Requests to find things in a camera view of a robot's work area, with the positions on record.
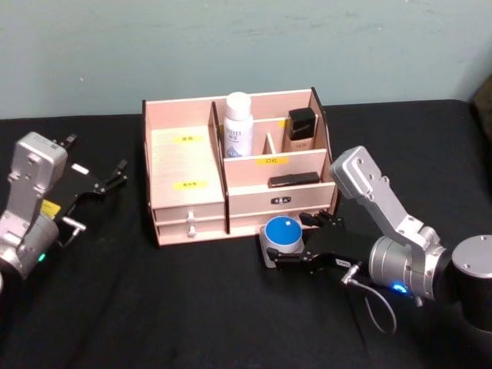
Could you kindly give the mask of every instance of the black table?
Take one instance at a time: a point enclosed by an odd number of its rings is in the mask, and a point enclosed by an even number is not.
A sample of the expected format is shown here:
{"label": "black table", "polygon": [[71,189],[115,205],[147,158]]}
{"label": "black table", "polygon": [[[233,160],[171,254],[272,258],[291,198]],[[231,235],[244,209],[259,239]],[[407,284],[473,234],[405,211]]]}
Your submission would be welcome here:
{"label": "black table", "polygon": [[[446,247],[490,233],[490,149],[460,101],[326,107],[333,155],[364,145],[413,216]],[[0,209],[16,140],[76,133],[72,157],[104,177],[121,158],[130,180],[117,197],[79,208],[89,224],[52,252],[14,294],[2,296],[2,368],[490,367],[492,338],[458,306],[385,294],[398,318],[378,332],[363,294],[336,271],[267,271],[253,238],[158,249],[145,209],[141,117],[86,116],[0,121]],[[353,202],[347,228],[379,236]]]}

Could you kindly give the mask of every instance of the pink wooden organizer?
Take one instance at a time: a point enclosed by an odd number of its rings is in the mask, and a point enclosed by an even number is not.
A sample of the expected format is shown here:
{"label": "pink wooden organizer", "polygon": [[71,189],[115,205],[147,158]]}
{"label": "pink wooden organizer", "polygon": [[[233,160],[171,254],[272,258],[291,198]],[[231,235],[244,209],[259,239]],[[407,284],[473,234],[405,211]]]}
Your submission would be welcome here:
{"label": "pink wooden organizer", "polygon": [[[336,210],[327,119],[314,88],[252,94],[254,156],[224,158],[227,96],[144,101],[147,195],[160,246],[251,236],[277,215]],[[317,115],[314,147],[281,152],[290,110]],[[316,171],[317,184],[269,188],[279,175]],[[286,204],[272,198],[290,197]]]}

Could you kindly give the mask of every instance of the yellow label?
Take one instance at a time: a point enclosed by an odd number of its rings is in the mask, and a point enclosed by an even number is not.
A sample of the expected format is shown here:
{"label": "yellow label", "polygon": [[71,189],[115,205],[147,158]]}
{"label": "yellow label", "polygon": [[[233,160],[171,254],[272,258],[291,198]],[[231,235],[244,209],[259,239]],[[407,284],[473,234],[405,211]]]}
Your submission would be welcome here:
{"label": "yellow label", "polygon": [[48,200],[43,200],[41,205],[41,212],[51,219],[55,219],[56,214],[60,211],[61,207]]}
{"label": "yellow label", "polygon": [[208,187],[207,181],[184,181],[184,182],[176,182],[172,185],[173,189],[176,191],[183,190],[196,190],[198,188],[206,188]]}
{"label": "yellow label", "polygon": [[187,143],[195,143],[195,142],[202,142],[203,141],[203,136],[194,136],[194,135],[189,135],[189,136],[178,136],[174,137],[172,141],[175,144],[187,144]]}
{"label": "yellow label", "polygon": [[266,159],[256,159],[256,164],[258,165],[279,165],[288,164],[289,158],[266,158]]}

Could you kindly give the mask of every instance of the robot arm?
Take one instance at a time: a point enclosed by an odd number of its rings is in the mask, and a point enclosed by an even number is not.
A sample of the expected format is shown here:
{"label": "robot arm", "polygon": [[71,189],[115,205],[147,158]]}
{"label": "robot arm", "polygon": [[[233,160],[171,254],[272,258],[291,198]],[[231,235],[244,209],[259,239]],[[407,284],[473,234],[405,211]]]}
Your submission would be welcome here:
{"label": "robot arm", "polygon": [[[75,139],[71,135],[57,143],[31,132],[15,144],[7,207],[0,217],[0,292],[2,274],[22,280],[31,274],[58,240],[62,224],[73,228],[67,243],[85,231],[84,224],[69,217],[82,198],[87,194],[103,197],[127,180],[126,161],[108,181],[98,180],[80,165],[68,166],[67,150]],[[54,208],[46,211],[46,204]]]}
{"label": "robot arm", "polygon": [[44,197],[62,177],[68,152],[37,133],[15,145],[10,193],[0,218],[0,269],[26,279],[39,256],[58,237],[56,224],[41,213]]}
{"label": "robot arm", "polygon": [[417,306],[424,300],[441,304],[459,301],[470,324],[492,331],[491,235],[468,238],[454,250],[443,247],[433,228],[406,212],[391,190],[389,179],[362,146],[344,152],[332,164],[330,173],[343,196],[367,209],[383,236],[377,240],[363,238],[345,231],[340,218],[302,214],[304,225],[319,229],[298,254],[269,248],[268,257],[275,261],[277,269],[289,267],[310,273],[323,268],[344,269],[342,283],[376,294],[393,318],[387,301],[359,282],[357,276],[368,278],[373,286],[414,298]]}
{"label": "robot arm", "polygon": [[447,255],[436,231],[405,211],[366,148],[344,152],[330,173],[342,194],[363,205],[385,236],[371,252],[373,281],[388,287],[408,286],[413,296],[435,300],[436,271],[439,260]]}

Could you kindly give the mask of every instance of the round blue button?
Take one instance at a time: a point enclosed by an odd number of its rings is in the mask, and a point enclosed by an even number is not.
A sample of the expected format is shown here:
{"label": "round blue button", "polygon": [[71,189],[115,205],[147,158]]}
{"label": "round blue button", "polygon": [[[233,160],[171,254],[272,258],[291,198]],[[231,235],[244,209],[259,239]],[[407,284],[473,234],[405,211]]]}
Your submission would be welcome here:
{"label": "round blue button", "polygon": [[302,237],[301,226],[295,219],[289,217],[271,219],[267,223],[264,233],[270,241],[281,245],[293,244]]}

